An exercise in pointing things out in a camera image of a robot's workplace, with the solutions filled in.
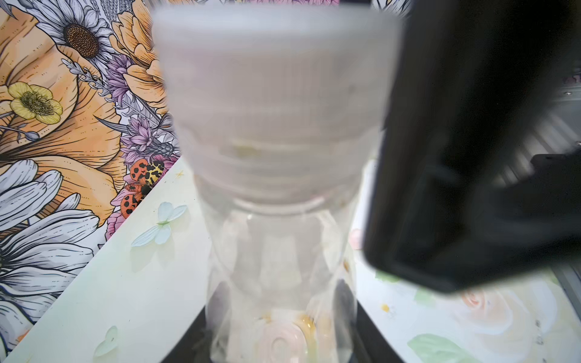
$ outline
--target green leaf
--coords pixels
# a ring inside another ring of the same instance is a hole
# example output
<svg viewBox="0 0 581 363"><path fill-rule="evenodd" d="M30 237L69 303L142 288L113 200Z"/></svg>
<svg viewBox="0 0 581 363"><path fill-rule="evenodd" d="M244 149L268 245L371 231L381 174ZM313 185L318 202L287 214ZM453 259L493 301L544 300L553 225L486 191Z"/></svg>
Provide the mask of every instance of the green leaf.
<svg viewBox="0 0 581 363"><path fill-rule="evenodd" d="M375 278L377 280L384 281L384 282L398 282L399 280L401 280L397 276L386 274L385 272L381 272L381 271L375 271Z"/></svg>
<svg viewBox="0 0 581 363"><path fill-rule="evenodd" d="M407 342L424 363L481 363L450 340L433 334L421 334Z"/></svg>
<svg viewBox="0 0 581 363"><path fill-rule="evenodd" d="M418 291L415 293L414 301L420 305L434 307L436 305L436 300L431 291L418 288Z"/></svg>

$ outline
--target purple flower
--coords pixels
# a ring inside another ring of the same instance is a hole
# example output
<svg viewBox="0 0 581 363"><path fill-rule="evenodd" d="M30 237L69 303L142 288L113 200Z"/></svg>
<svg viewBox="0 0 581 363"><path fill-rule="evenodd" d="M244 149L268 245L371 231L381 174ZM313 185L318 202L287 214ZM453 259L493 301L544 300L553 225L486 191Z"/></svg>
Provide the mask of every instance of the purple flower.
<svg viewBox="0 0 581 363"><path fill-rule="evenodd" d="M109 91L112 97L121 103L123 95L129 91L129 86L123 78L123 74L127 74L127 68L133 62L125 54L116 54L113 59L107 64L107 72L109 73L107 83L109 84Z"/></svg>
<svg viewBox="0 0 581 363"><path fill-rule="evenodd" d="M125 163L131 165L139 159L149 160L153 156L147 147L153 142L151 127L147 119L143 117L131 117L129 119L129 134L121 136L121 142L125 145L121 151L125 153Z"/></svg>

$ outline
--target plastic bottle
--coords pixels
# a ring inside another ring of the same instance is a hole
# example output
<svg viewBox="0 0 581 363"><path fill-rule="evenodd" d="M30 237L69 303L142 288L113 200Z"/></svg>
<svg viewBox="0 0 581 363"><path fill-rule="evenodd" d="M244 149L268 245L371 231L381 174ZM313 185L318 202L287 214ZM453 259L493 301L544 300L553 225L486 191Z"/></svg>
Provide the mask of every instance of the plastic bottle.
<svg viewBox="0 0 581 363"><path fill-rule="evenodd" d="M400 20L237 5L171 7L154 24L213 242L212 361L348 362L356 299L344 253Z"/></svg>

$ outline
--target orange ladybug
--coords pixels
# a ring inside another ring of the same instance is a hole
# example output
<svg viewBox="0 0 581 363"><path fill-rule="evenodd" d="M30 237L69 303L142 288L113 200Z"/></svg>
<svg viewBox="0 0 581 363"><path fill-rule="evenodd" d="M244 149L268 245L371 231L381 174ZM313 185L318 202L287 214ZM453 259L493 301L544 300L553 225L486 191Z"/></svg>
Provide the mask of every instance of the orange ladybug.
<svg viewBox="0 0 581 363"><path fill-rule="evenodd" d="M145 159L137 160L129 169L131 179L138 184L128 184L125 190L133 192L121 200L121 214L127 218L141 200L151 191L153 186L162 177L164 170L163 161L154 160L148 163Z"/></svg>

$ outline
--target black platform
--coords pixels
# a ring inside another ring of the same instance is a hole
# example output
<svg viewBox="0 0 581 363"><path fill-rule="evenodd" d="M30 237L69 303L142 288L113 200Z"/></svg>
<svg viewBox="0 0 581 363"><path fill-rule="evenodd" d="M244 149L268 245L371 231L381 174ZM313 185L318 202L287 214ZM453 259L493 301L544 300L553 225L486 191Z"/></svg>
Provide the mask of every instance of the black platform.
<svg viewBox="0 0 581 363"><path fill-rule="evenodd" d="M359 303L352 339L354 349L349 363L404 363ZM210 341L204 308L162 363L210 363Z"/></svg>

